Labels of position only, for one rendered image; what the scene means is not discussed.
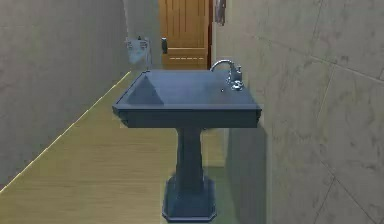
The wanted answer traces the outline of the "chrome sink faucet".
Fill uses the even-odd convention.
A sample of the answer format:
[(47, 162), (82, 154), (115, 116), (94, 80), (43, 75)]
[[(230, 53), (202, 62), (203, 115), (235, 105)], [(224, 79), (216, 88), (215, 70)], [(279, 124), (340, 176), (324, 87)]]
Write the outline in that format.
[(227, 84), (231, 87), (232, 90), (241, 91), (244, 87), (241, 66), (236, 66), (235, 63), (229, 59), (222, 59), (215, 62), (210, 67), (210, 71), (213, 72), (216, 67), (221, 64), (228, 64), (230, 67), (228, 77), (226, 78)]

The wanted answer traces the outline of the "brown wooden room door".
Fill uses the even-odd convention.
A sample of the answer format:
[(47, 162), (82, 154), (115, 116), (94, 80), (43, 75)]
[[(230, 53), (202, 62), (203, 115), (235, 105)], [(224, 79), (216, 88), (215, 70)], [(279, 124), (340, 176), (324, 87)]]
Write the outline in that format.
[(158, 0), (161, 38), (168, 46), (164, 69), (208, 69), (209, 5), (209, 0)]

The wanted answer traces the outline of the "dark blue pedestal sink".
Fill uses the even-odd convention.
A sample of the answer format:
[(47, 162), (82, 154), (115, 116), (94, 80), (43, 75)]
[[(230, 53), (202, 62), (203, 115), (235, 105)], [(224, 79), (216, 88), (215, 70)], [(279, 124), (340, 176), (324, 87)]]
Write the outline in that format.
[(169, 223), (209, 223), (217, 215), (215, 183), (204, 174), (205, 128), (255, 128), (261, 107), (223, 70), (147, 70), (112, 105), (128, 128), (177, 132), (175, 172), (166, 181), (162, 216)]

